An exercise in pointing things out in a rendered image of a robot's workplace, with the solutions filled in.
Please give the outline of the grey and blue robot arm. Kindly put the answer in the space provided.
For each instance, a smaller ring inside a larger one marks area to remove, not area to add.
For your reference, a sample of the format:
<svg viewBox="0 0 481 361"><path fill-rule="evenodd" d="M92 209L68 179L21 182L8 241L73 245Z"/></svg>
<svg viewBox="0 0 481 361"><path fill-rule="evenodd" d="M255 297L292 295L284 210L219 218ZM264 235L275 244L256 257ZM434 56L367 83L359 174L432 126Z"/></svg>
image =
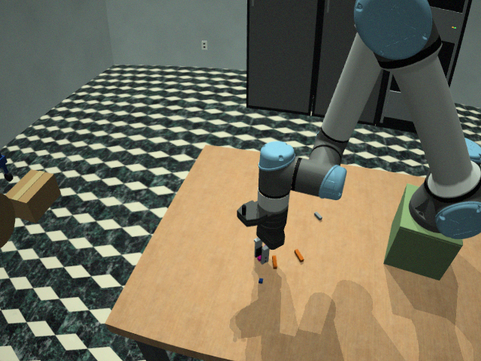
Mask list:
<svg viewBox="0 0 481 361"><path fill-rule="evenodd" d="M395 77L429 165L410 199L412 218L449 238L480 234L481 147L464 137L428 0L356 0L354 21L355 40L310 158L295 156L282 141L265 144L259 192L271 199L292 190L339 200L347 173L340 167L343 152L383 69Z"/></svg>

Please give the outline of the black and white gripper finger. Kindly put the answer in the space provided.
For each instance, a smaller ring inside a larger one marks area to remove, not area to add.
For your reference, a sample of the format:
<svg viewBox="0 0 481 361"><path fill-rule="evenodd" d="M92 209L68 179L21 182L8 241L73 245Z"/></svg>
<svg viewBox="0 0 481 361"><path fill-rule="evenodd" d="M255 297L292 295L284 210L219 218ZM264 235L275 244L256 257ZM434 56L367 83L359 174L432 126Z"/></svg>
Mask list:
<svg viewBox="0 0 481 361"><path fill-rule="evenodd" d="M258 256L261 256L262 255L262 241L260 240L260 238L255 238L254 239L254 242L255 242L255 251L254 251L254 257L258 257Z"/></svg>
<svg viewBox="0 0 481 361"><path fill-rule="evenodd" d="M267 246L262 247L261 264L265 264L269 260L270 249Z"/></svg>

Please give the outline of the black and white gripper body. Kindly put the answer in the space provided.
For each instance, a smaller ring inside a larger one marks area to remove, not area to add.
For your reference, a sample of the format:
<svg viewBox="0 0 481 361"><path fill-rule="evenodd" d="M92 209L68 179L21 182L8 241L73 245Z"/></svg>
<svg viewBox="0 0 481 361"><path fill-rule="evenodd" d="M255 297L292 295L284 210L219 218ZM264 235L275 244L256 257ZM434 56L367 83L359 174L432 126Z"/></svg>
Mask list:
<svg viewBox="0 0 481 361"><path fill-rule="evenodd" d="M289 195L270 199L263 196L258 188L258 201L247 202L237 210L237 218L246 227L257 226L256 235L270 250L284 245Z"/></svg>

